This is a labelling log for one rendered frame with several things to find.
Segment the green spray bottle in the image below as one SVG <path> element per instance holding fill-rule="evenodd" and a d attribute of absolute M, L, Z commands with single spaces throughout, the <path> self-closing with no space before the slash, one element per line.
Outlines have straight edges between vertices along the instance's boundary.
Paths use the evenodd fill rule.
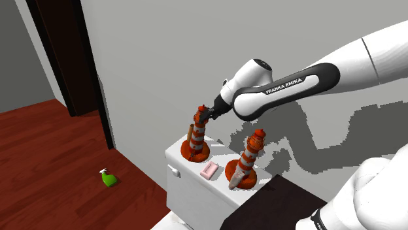
<path fill-rule="evenodd" d="M 106 168 L 100 170 L 99 173 L 101 174 L 101 178 L 102 178 L 103 183 L 108 188 L 114 186 L 118 182 L 118 179 L 115 177 L 115 175 L 109 174 L 108 170 Z"/>

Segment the pink soap bar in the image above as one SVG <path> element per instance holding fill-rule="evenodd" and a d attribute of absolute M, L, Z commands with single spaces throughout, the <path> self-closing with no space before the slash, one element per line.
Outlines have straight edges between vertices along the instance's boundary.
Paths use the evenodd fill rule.
<path fill-rule="evenodd" d="M 205 167 L 200 171 L 200 175 L 206 180 L 210 180 L 217 170 L 218 165 L 212 161 L 208 161 Z"/>

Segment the orange white lighthouse figure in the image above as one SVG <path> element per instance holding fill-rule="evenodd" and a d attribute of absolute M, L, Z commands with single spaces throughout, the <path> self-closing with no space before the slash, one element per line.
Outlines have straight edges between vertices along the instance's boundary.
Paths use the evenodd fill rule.
<path fill-rule="evenodd" d="M 182 156 L 188 161 L 195 163 L 205 161 L 210 155 L 209 147 L 205 142 L 205 126 L 208 120 L 205 123 L 198 123 L 199 115 L 205 108 L 207 108 L 205 105 L 198 106 L 197 112 L 194 115 L 192 138 L 190 142 L 185 140 L 180 147 Z"/>
<path fill-rule="evenodd" d="M 233 190 L 251 189 L 256 185 L 257 174 L 253 169 L 256 158 L 260 150 L 264 148 L 264 138 L 266 134 L 263 129 L 257 129 L 247 138 L 246 148 L 239 159 L 228 162 L 225 168 L 225 175 L 229 182 L 228 188 Z"/>

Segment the dark robot stand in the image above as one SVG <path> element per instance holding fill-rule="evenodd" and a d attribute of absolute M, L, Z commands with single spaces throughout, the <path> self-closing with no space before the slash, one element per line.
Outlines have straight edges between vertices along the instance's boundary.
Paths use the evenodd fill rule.
<path fill-rule="evenodd" d="M 224 221 L 220 230 L 295 230 L 326 202 L 280 175 L 274 176 Z"/>

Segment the dark brown door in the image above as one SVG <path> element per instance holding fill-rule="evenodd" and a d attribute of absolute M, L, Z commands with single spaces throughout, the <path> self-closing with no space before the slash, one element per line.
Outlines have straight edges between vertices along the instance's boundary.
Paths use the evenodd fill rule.
<path fill-rule="evenodd" d="M 24 0 L 69 115 L 98 111 L 108 149 L 114 148 L 103 90 L 81 0 Z"/>

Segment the white toilet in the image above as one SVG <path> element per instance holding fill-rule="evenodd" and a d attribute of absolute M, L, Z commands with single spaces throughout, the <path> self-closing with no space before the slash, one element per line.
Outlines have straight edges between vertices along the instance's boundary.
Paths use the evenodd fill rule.
<path fill-rule="evenodd" d="M 205 137 L 210 156 L 201 163 L 190 162 L 180 152 L 186 138 L 183 136 L 165 151 L 166 205 L 171 211 L 151 230 L 220 230 L 223 221 L 272 178 L 255 165 L 253 169 L 258 177 L 256 185 L 248 190 L 230 190 L 225 168 L 229 161 L 239 159 L 239 154 Z M 208 161 L 218 165 L 210 180 L 200 175 Z"/>

